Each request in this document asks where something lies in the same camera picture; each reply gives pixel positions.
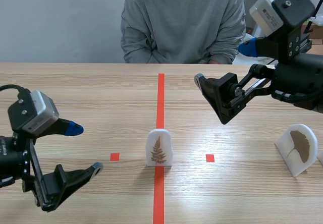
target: white specimen holder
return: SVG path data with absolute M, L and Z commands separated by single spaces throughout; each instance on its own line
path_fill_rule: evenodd
M 317 159 L 323 165 L 323 151 L 318 154 Z
M 147 166 L 172 166 L 172 137 L 166 129 L 155 129 L 148 134 L 146 145 Z
M 291 125 L 275 145 L 294 177 L 316 161 L 317 138 L 306 125 Z

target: person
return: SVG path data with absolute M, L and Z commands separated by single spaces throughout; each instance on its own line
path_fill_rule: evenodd
M 244 0 L 126 0 L 121 31 L 126 63 L 232 64 Z

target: wooden table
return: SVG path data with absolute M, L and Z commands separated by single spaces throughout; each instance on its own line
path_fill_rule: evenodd
M 316 133 L 322 150 L 323 116 L 271 97 L 258 97 L 228 125 L 193 82 L 197 73 L 243 76 L 247 66 L 0 64 L 1 84 L 42 90 L 62 118 L 85 128 L 78 137 L 48 136 L 36 150 L 43 172 L 101 161 L 105 169 L 51 213 L 36 208 L 21 182 L 0 190 L 0 223 L 151 224 L 154 168 L 145 166 L 147 134 L 155 128 L 158 73 L 166 74 L 165 128 L 173 136 L 174 165 L 165 172 L 165 223 L 322 223 L 323 166 L 316 161 L 293 178 L 274 142 L 291 124 Z M 0 98 L 0 133 L 11 136 Z M 110 154 L 120 153 L 111 162 Z M 215 162 L 205 155 L 214 154 Z

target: white wall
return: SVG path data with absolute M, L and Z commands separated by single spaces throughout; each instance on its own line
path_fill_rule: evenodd
M 0 0 L 0 62 L 120 63 L 124 0 Z

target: red tape marker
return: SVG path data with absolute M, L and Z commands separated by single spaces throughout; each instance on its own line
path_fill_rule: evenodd
M 157 122 L 156 128 L 165 127 L 165 74 L 158 75 L 158 95 L 157 95 Z M 164 210 L 164 167 L 155 167 L 155 183 L 153 192 L 153 224 L 165 223 Z

